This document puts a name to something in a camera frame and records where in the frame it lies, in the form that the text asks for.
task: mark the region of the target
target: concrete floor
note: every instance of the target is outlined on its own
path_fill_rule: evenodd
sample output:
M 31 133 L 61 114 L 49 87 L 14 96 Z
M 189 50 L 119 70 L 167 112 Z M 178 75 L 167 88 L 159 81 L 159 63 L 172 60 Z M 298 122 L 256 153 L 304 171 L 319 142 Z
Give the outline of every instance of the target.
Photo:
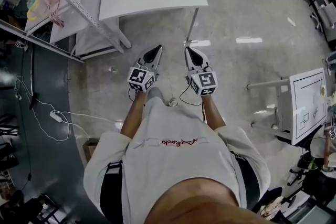
M 272 175 L 270 188 L 284 185 L 301 149 L 250 127 L 255 112 L 268 105 L 276 106 L 276 96 L 272 89 L 247 91 L 246 85 L 322 67 L 321 59 L 330 52 L 328 45 L 314 29 L 309 18 L 312 10 L 302 0 L 208 0 L 208 3 L 209 7 L 199 10 L 191 38 L 198 40 L 193 45 L 207 54 L 216 70 L 219 87 L 213 95 L 215 103 L 226 123 L 241 126 L 265 158 Z M 164 46 L 164 55 L 156 86 L 167 100 L 178 98 L 187 87 L 183 51 L 193 12 L 193 9 L 176 9 L 121 18 L 120 27 L 131 41 L 131 49 L 123 55 L 113 53 L 92 58 L 84 65 L 70 62 L 71 111 L 111 120 L 125 119 L 132 103 L 126 82 L 129 68 L 142 49 L 158 44 Z M 242 37 L 258 38 L 255 40 L 260 42 L 241 44 L 237 39 Z M 201 101 L 191 90 L 183 98 L 192 103 Z M 199 106 L 188 108 L 202 116 Z M 79 116 L 73 116 L 72 121 L 91 137 L 119 127 Z M 83 157 L 81 145 L 86 136 L 79 129 L 75 131 Z

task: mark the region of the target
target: black strap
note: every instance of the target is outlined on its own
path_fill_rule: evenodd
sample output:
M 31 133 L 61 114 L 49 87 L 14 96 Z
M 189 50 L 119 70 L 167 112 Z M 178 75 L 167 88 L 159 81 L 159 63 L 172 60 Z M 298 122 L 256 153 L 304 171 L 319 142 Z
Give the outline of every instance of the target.
M 252 210 L 260 198 L 259 183 L 247 159 L 233 153 L 242 172 L 246 190 L 246 208 Z
M 122 161 L 110 163 L 101 186 L 100 208 L 111 223 L 123 224 L 121 187 Z

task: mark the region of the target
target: shelving unit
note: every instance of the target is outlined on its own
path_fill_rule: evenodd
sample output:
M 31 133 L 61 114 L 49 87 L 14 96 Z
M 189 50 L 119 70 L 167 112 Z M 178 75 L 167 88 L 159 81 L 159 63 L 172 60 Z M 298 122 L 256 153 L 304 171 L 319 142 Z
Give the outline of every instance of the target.
M 57 46 L 54 44 L 66 37 L 77 34 L 75 47 L 71 52 L 62 51 L 60 54 L 68 58 L 82 61 L 97 55 L 119 51 L 123 53 L 119 39 L 115 36 L 114 28 L 109 28 L 104 23 L 99 22 L 99 9 L 101 0 L 61 0 L 58 10 L 58 16 L 64 21 L 64 28 L 53 24 L 49 42 L 44 42 L 43 47 L 57 52 Z M 37 20 L 27 21 L 24 31 L 18 31 L 17 28 L 6 25 L 0 21 L 0 28 L 9 30 L 18 36 L 24 36 L 25 39 L 41 45 L 40 40 L 33 36 L 34 31 L 50 22 L 49 11 L 40 16 Z M 120 36 L 120 30 L 117 29 L 117 35 Z

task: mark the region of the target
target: white t-shirt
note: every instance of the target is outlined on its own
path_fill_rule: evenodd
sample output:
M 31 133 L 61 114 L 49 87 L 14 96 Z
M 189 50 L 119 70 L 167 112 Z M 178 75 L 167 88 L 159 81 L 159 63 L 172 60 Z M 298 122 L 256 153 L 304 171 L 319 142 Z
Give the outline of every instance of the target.
M 168 107 L 154 97 L 146 103 L 141 125 L 132 140 L 115 132 L 102 134 L 85 169 L 84 188 L 101 211 L 100 190 L 107 166 L 122 160 L 124 223 L 144 223 L 162 194 L 175 184 L 195 177 L 222 183 L 241 205 L 229 151 L 249 161 L 262 197 L 269 187 L 270 173 L 241 128 L 226 126 L 213 131 L 184 106 Z

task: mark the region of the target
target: person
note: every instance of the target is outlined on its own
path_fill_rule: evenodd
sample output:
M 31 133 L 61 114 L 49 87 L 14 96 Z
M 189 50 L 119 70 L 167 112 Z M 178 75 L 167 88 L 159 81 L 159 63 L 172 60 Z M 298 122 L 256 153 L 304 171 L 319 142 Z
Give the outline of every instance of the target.
M 20 19 L 10 16 L 4 9 L 0 10 L 0 20 L 15 26 L 20 30 L 24 30 L 22 25 L 19 23 Z M 24 49 L 25 51 L 28 49 L 28 45 L 22 42 L 19 37 L 3 29 L 0 29 L 0 41 L 2 41 L 5 45 L 15 45 L 16 47 Z
M 264 159 L 211 95 L 202 101 L 207 123 L 152 87 L 137 93 L 120 133 L 102 134 L 83 185 L 111 222 L 268 223 L 246 210 L 270 185 Z

